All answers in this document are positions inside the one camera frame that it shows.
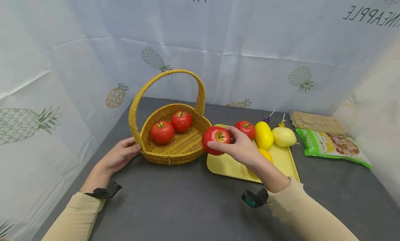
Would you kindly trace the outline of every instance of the yellow tray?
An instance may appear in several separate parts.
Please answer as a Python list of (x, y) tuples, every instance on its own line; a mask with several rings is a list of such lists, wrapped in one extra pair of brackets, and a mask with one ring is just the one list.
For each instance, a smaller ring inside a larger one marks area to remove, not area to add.
[[(226, 127), (227, 125), (218, 124), (217, 126)], [(274, 165), (284, 175), (287, 177), (292, 176), (300, 182), (296, 165), (294, 164), (293, 156), (289, 147), (280, 147), (274, 143), (269, 150), (269, 153), (273, 157)], [(218, 175), (261, 183), (260, 179), (254, 173), (250, 172), (244, 165), (240, 164), (226, 153), (221, 156), (208, 154), (207, 168), (210, 172)]]

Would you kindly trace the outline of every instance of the sleeve cuff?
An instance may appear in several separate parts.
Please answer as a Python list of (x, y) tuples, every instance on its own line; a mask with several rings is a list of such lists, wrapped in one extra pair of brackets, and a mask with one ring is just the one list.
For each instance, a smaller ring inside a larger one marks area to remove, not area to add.
[(84, 193), (77, 192), (71, 197), (66, 208), (79, 212), (98, 214), (105, 204), (105, 199), (96, 199)]
[(280, 218), (285, 222), (285, 216), (288, 212), (295, 207), (295, 205), (302, 201), (304, 197), (308, 197), (303, 190), (303, 184), (299, 183), (293, 177), (290, 178), (289, 185), (280, 192), (273, 193), (267, 190), (268, 199), (267, 204), (270, 207), (273, 215)]

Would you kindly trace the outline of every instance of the wicker basket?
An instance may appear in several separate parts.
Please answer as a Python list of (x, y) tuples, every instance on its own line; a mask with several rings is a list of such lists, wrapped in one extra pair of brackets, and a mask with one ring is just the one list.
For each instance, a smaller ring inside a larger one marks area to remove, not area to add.
[[(160, 78), (173, 73), (188, 73), (197, 80), (198, 94), (195, 107), (185, 104), (170, 104), (153, 112), (145, 121), (142, 131), (139, 133), (136, 124), (136, 113), (140, 99), (145, 91)], [(159, 165), (181, 165), (192, 162), (203, 154), (202, 135), (211, 126), (207, 118), (203, 116), (206, 104), (206, 91), (202, 81), (194, 73), (175, 69), (169, 70), (152, 78), (137, 93), (129, 110), (129, 127), (137, 143), (142, 147), (142, 155), (151, 163)], [(175, 136), (168, 144), (157, 144), (150, 136), (151, 127), (160, 120), (170, 122), (175, 112), (184, 110), (189, 112), (193, 118), (192, 127), (184, 133), (175, 133)]]

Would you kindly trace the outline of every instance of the artificial fruit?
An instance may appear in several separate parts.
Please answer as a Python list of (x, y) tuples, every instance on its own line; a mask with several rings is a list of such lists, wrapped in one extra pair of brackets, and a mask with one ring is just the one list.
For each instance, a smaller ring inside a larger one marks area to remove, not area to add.
[(158, 144), (170, 142), (175, 135), (174, 127), (171, 123), (161, 120), (155, 123), (150, 129), (151, 138)]
[(202, 138), (202, 144), (206, 152), (208, 152), (211, 155), (214, 156), (219, 156), (224, 154), (221, 151), (214, 150), (210, 147), (208, 147), (207, 143), (209, 141), (217, 141), (225, 144), (230, 144), (231, 143), (231, 136), (227, 132), (225, 128), (219, 127), (219, 126), (213, 126), (208, 128)]
[(266, 159), (268, 159), (272, 164), (274, 163), (274, 161), (273, 161), (273, 157), (271, 156), (271, 154), (269, 154), (269, 152), (267, 152), (267, 151), (265, 151), (264, 149), (258, 149), (260, 152), (261, 152), (261, 154), (266, 158)]
[(251, 140), (256, 136), (256, 128), (248, 121), (242, 120), (235, 124), (235, 127), (244, 132)]
[(192, 125), (192, 117), (188, 112), (179, 111), (174, 113), (171, 118), (171, 124), (177, 132), (186, 132)]
[(274, 136), (266, 122), (258, 122), (256, 128), (256, 141), (260, 149), (268, 151), (274, 144)]
[(278, 146), (287, 147), (296, 144), (297, 139), (293, 131), (287, 127), (276, 127), (272, 131), (274, 142)]

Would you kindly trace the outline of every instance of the gray tabletop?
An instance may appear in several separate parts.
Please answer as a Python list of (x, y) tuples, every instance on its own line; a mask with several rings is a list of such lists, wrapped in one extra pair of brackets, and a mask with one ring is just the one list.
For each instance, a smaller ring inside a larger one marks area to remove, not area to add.
[[(174, 102), (143, 98), (138, 125), (156, 109)], [(131, 136), (128, 111), (107, 136), (95, 160)], [(216, 105), (205, 109), (205, 117), (213, 125), (234, 125), (239, 120), (256, 123), (268, 115), (262, 110)], [(270, 125), (276, 126), (281, 119), (282, 114), (274, 113)], [(293, 128), (289, 118), (286, 126)], [(305, 191), (360, 240), (398, 240), (400, 209), (369, 169), (345, 160), (305, 157), (302, 144), (291, 150)], [(271, 215), (268, 206), (252, 209), (240, 198), (246, 189), (257, 192), (261, 184), (215, 175), (207, 169), (206, 158), (203, 154), (180, 166), (150, 164), (142, 156), (134, 159), (115, 175), (114, 180), (123, 188), (106, 202), (90, 240), (298, 240)]]

